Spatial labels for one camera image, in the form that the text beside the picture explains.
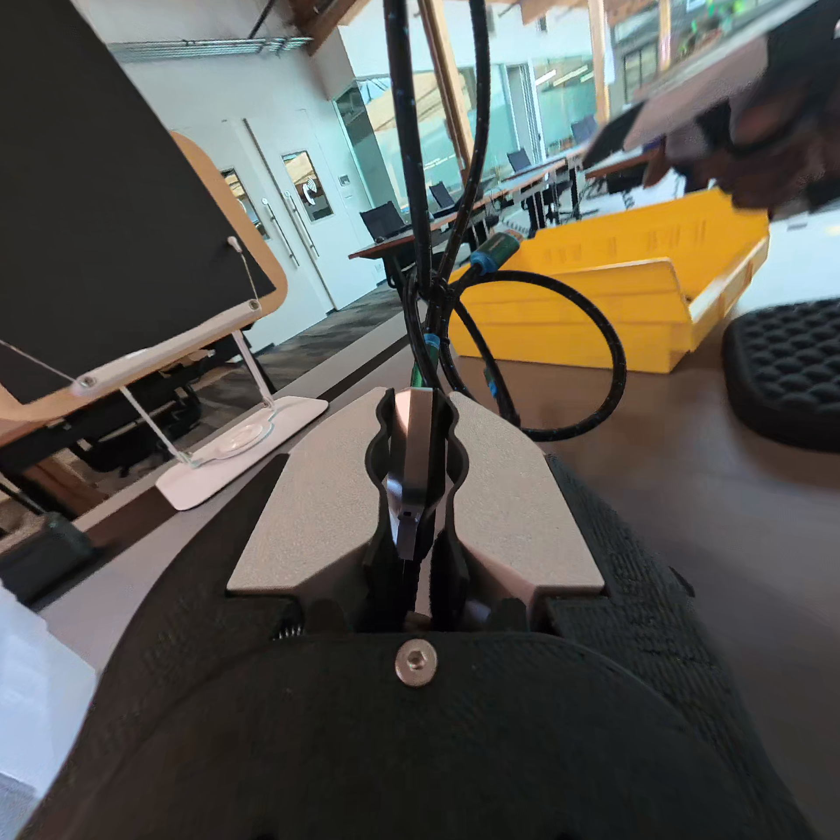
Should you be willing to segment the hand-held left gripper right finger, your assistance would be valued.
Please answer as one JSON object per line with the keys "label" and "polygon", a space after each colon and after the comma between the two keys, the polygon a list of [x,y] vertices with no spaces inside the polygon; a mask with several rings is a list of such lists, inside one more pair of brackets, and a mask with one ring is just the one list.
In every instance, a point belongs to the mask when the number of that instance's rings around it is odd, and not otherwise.
{"label": "hand-held left gripper right finger", "polygon": [[432,618],[518,599],[598,596],[604,577],[542,450],[466,396],[443,398],[449,487],[432,549]]}

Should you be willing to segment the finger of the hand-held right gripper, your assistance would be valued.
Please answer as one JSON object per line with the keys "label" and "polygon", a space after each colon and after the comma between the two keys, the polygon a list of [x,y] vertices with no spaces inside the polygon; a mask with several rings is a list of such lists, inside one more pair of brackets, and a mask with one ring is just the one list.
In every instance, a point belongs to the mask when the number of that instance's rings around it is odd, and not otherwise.
{"label": "finger of the hand-held right gripper", "polygon": [[624,151],[665,142],[667,154],[709,154],[721,140],[709,137],[701,118],[743,99],[770,63],[769,32],[743,30],[693,56],[643,95],[623,138]]}

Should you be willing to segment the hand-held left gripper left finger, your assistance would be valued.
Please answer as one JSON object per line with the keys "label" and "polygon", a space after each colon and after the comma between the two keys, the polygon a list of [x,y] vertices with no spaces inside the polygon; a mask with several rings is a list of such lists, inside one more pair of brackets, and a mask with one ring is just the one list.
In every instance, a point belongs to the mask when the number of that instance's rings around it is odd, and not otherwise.
{"label": "hand-held left gripper left finger", "polygon": [[291,596],[309,609],[337,603],[347,618],[364,606],[363,557],[380,519],[381,493],[365,457],[382,430],[375,387],[315,426],[290,451],[227,582],[227,593]]}

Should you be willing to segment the silver cable splitter hub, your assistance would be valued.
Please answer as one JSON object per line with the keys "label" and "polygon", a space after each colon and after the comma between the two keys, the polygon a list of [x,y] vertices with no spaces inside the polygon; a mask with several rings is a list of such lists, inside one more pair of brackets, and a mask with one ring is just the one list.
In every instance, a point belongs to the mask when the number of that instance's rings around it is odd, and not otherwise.
{"label": "silver cable splitter hub", "polygon": [[420,562],[432,547],[452,418],[442,393],[432,388],[395,394],[385,493],[395,551],[405,562]]}

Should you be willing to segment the yellow plastic bin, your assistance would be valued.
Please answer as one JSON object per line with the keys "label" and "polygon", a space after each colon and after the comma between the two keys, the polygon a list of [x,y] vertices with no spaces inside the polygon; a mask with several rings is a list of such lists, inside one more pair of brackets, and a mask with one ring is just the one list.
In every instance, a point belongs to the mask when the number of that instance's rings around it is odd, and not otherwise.
{"label": "yellow plastic bin", "polygon": [[[580,292],[614,327],[629,371],[668,374],[725,320],[769,245],[767,212],[712,188],[545,229],[503,269]],[[498,361],[612,368],[592,320],[548,290],[504,281],[472,287],[462,302]]]}

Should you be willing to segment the grey desk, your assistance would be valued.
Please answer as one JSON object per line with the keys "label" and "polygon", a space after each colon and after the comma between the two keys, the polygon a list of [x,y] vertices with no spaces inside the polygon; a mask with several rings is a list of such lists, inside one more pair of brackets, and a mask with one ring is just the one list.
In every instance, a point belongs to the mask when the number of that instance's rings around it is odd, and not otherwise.
{"label": "grey desk", "polygon": [[[770,256],[736,316],[838,298],[838,209],[771,226]],[[411,367],[391,306],[326,318],[262,355],[279,393],[333,409]],[[823,838],[838,838],[838,455],[777,444],[732,414],[722,330],[667,375],[632,374],[612,418],[549,446],[641,541],[694,587],[696,609],[750,710],[771,761]],[[526,424],[566,424],[602,399],[606,373],[507,364]],[[235,494],[174,513],[147,474],[82,516],[104,549],[78,584],[32,608],[95,669],[107,662],[167,562]]]}

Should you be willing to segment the wooden top office desk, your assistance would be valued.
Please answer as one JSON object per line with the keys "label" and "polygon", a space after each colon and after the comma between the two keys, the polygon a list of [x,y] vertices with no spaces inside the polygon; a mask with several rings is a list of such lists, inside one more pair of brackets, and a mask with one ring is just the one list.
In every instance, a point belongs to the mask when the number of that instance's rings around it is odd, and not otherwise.
{"label": "wooden top office desk", "polygon": [[[469,246],[470,251],[477,249],[489,236],[491,223],[487,222],[487,216],[491,215],[493,202],[494,199],[489,195],[481,197],[470,211],[467,228],[461,240]],[[443,260],[446,244],[455,231],[457,217],[457,208],[453,213],[431,217],[429,227],[434,270]],[[372,242],[372,244],[349,254],[348,259],[381,261],[387,284],[401,296],[407,276],[416,267],[414,229],[412,227],[412,230],[406,234],[387,239],[382,244]]]}

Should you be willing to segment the blackboard on white stand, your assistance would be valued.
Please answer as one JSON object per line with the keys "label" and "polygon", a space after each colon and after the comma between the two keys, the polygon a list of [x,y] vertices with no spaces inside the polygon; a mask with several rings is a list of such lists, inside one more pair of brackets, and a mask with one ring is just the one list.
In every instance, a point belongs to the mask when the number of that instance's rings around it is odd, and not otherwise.
{"label": "blackboard on white stand", "polygon": [[[275,396],[243,335],[245,326],[252,325],[277,310],[287,296],[287,277],[274,252],[247,219],[237,197],[226,185],[222,173],[211,158],[192,140],[178,132],[171,132],[173,141],[189,161],[197,176],[220,210],[231,223],[235,233],[227,244],[244,264],[251,259],[272,283],[274,290],[257,300],[253,296],[235,309],[211,318],[199,328],[187,331],[185,337],[171,339],[149,350],[130,355],[87,374],[74,386],[89,391],[96,401],[79,403],[76,391],[71,401],[75,409],[48,422],[9,421],[2,419],[2,474],[16,487],[23,488],[27,470],[50,460],[55,452],[70,448],[79,440],[105,433],[133,423],[132,432],[150,433],[173,458],[172,466],[156,481],[163,497],[178,511],[186,511],[203,504],[210,497],[239,478],[250,467],[278,449],[302,429],[326,413],[329,402],[303,396]],[[146,411],[127,385],[121,396],[115,391],[105,392],[105,385],[115,385],[119,372],[144,373],[141,384],[154,385],[157,392],[147,391],[152,403],[167,388],[186,389],[175,375],[193,372],[190,362],[195,354],[209,351],[212,340],[232,340],[236,354],[245,361],[260,393],[261,405],[234,426],[217,433],[193,453],[180,450],[167,437],[153,415]]]}

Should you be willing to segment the dark grey rectangular case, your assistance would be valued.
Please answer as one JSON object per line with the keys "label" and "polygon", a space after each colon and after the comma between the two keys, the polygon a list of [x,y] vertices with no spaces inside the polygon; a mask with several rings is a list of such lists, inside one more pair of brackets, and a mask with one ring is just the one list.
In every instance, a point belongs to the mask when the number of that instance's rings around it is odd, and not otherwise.
{"label": "dark grey rectangular case", "polygon": [[61,514],[48,512],[1,538],[2,586],[32,606],[97,556],[86,533]]}

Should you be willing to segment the black foam pad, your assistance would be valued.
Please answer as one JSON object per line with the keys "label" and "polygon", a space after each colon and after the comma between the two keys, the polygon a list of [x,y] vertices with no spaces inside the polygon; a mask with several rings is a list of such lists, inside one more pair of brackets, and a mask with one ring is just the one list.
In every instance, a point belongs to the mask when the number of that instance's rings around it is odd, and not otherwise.
{"label": "black foam pad", "polygon": [[728,401],[759,436],[839,452],[839,299],[747,312],[721,341]]}

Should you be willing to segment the black flat board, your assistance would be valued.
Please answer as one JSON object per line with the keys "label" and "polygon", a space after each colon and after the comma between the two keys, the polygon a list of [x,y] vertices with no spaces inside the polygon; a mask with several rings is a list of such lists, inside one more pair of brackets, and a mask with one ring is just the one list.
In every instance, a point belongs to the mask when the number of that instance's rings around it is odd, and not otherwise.
{"label": "black flat board", "polygon": [[72,2],[2,2],[1,164],[16,406],[276,291]]}

